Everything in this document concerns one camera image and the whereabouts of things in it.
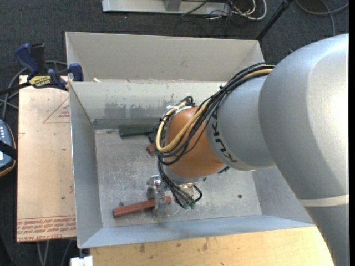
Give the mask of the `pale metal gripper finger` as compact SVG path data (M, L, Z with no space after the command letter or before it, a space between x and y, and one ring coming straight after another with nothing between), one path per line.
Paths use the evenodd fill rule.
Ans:
M153 209L153 216L155 218L164 217L166 215L166 210L168 207L168 202L165 199L164 192L155 191L154 194L154 209Z
M160 191L161 178L160 175L153 175L148 180L146 180L147 189L146 197L148 200L153 200L156 194Z

